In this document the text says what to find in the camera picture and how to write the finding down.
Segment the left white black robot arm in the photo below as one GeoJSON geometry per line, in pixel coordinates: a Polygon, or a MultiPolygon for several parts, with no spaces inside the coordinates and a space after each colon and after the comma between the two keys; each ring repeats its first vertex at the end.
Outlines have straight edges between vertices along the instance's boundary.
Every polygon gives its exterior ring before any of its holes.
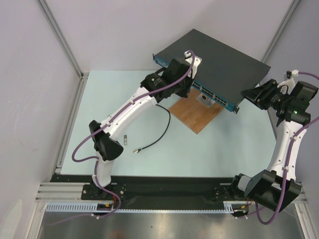
{"type": "Polygon", "coordinates": [[[201,61],[201,58],[191,57],[190,54],[185,59],[172,59],[167,68],[148,74],[122,108],[101,122],[90,122],[89,129],[98,157],[98,166],[92,176],[94,196],[105,199],[110,193],[108,185],[111,183],[114,160],[124,150],[118,142],[121,134],[146,110],[163,99],[173,94],[187,97],[201,61]]]}

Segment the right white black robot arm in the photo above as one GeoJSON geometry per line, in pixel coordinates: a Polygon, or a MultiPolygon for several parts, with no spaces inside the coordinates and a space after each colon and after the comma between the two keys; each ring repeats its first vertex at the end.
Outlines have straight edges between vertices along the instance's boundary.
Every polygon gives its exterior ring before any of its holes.
{"type": "Polygon", "coordinates": [[[311,122],[306,112],[318,87],[298,81],[291,93],[282,93],[274,79],[242,91],[244,98],[262,110],[273,108],[278,117],[275,149],[268,167],[253,177],[236,175],[229,188],[235,200],[249,199],[272,211],[282,211],[301,192],[295,166],[301,141],[311,122]]]}

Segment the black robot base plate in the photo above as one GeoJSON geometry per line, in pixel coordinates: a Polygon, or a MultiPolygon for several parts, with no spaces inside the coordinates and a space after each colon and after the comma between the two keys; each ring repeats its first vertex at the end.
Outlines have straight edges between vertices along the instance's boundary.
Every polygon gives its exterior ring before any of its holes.
{"type": "Polygon", "coordinates": [[[249,209],[252,201],[233,190],[232,180],[231,177],[112,176],[105,191],[88,175],[54,174],[50,181],[84,183],[82,200],[115,200],[122,210],[222,210],[226,201],[236,209],[249,209]]]}

